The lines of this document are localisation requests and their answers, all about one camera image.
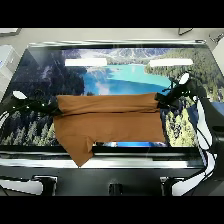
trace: brown t-shirt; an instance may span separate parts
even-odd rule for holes
[[[57,96],[63,115],[54,117],[56,138],[78,166],[92,157],[94,142],[164,142],[154,97]]]

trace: white device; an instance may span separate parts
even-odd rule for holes
[[[11,45],[0,46],[0,101],[19,64],[20,56]]]

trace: table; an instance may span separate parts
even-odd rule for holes
[[[68,59],[89,58],[106,58],[107,66],[66,66]],[[192,59],[193,64],[154,68],[148,65],[150,60],[162,58],[187,58]],[[55,100],[57,94],[163,93],[162,90],[170,85],[169,77],[178,78],[188,70],[193,71],[195,77],[202,81],[213,105],[223,113],[224,79],[204,41],[129,40],[30,44],[4,97],[13,90],[33,97],[36,89],[44,93],[46,103]],[[190,119],[194,123],[196,117],[194,102],[183,98],[178,110],[161,112],[167,139],[165,147],[160,143],[149,143],[150,148],[108,149],[106,146],[98,146],[93,148],[94,157],[82,169],[76,169],[75,163],[55,139],[51,117],[42,117],[40,113],[34,112],[16,112],[1,128],[1,171],[6,176],[19,175],[26,178],[31,173],[59,175],[65,181],[62,183],[59,178],[62,186],[75,181],[79,190],[73,193],[82,195],[95,194],[94,191],[90,193],[87,186],[94,181],[89,179],[93,173],[95,178],[103,175],[108,177],[102,179],[102,194],[106,192],[106,183],[118,175],[118,179],[122,179],[128,173],[127,184],[133,184],[133,175],[139,176],[142,173],[144,180],[151,178],[158,186],[160,177],[189,176],[205,166],[203,155],[196,147],[194,128],[188,121]],[[79,185],[75,176],[79,179],[80,175],[84,179]]]

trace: blue water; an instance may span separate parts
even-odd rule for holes
[[[144,72],[143,65],[109,65],[84,76],[85,93],[95,95],[160,92],[170,85],[167,77]]]

